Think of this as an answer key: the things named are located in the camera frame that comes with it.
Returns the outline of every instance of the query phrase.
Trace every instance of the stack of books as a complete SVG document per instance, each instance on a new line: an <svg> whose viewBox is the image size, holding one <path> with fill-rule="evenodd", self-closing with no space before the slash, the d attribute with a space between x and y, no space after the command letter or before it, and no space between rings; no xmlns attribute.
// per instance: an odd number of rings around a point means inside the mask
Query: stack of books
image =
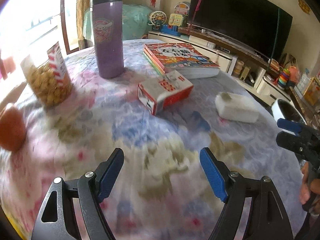
<svg viewBox="0 0 320 240"><path fill-rule="evenodd" d="M145 44L143 53L160 75L177 70L185 78L195 79L214 77L220 71L189 43Z"/></svg>

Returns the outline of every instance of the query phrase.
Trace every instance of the human hand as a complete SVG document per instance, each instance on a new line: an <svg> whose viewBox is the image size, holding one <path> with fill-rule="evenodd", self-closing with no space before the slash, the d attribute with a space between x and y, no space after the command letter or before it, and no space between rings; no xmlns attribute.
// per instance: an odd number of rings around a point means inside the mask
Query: human hand
<svg viewBox="0 0 320 240"><path fill-rule="evenodd" d="M314 192L317 195L320 195L320 179L314 179L311 184L310 188L308 187L308 169L309 163L306 162L301 172L303 174L302 184L299 199L301 204L305 204L310 198L310 192ZM320 199L315 203L314 212L319 214L320 213Z"/></svg>

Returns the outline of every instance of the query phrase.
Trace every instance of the white foam block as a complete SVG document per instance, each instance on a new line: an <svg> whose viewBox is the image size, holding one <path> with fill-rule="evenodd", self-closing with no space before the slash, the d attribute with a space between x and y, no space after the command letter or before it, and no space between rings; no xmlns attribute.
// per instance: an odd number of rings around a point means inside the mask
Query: white foam block
<svg viewBox="0 0 320 240"><path fill-rule="evenodd" d="M221 92L215 103L219 116L227 120L254 123L259 117L253 99L246 96Z"/></svg>

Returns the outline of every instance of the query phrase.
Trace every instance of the blue gripper pad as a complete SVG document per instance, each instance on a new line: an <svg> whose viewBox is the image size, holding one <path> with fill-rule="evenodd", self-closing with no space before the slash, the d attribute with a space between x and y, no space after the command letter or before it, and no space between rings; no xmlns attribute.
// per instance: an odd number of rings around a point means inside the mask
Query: blue gripper pad
<svg viewBox="0 0 320 240"><path fill-rule="evenodd" d="M100 163L96 169L97 201L102 201L110 195L124 163L124 153L116 148L106 162Z"/></svg>
<svg viewBox="0 0 320 240"><path fill-rule="evenodd" d="M220 198L221 201L226 202L228 199L226 181L228 179L229 169L223 162L218 161L214 157L209 148L203 148L200 151L200 163L215 196ZM223 175L219 171L217 165L222 169L221 172Z"/></svg>
<svg viewBox="0 0 320 240"><path fill-rule="evenodd" d="M294 133L300 133L302 129L299 123L291 122L282 118L278 119L277 125L279 128L282 128L284 130L291 131Z"/></svg>

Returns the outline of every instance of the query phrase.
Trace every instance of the wooden door frame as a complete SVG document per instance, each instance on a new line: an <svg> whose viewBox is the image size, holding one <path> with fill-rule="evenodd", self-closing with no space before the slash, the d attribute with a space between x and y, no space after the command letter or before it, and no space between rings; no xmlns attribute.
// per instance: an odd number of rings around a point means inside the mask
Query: wooden door frame
<svg viewBox="0 0 320 240"><path fill-rule="evenodd" d="M64 41L64 46L66 48L67 55L76 51L79 51L79 47L73 50L70 50L68 34L67 34L67 26L66 26L66 14L64 8L64 0L60 0L60 18L61 18L61 29L62 36Z"/></svg>

